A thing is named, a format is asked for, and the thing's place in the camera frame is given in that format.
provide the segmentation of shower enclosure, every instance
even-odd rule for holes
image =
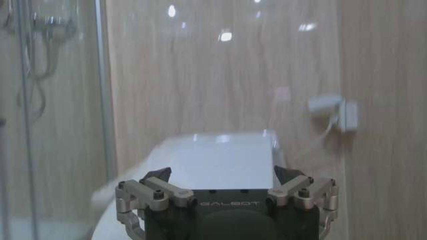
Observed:
[[[115,176],[100,3],[0,0],[0,240],[91,236]]]

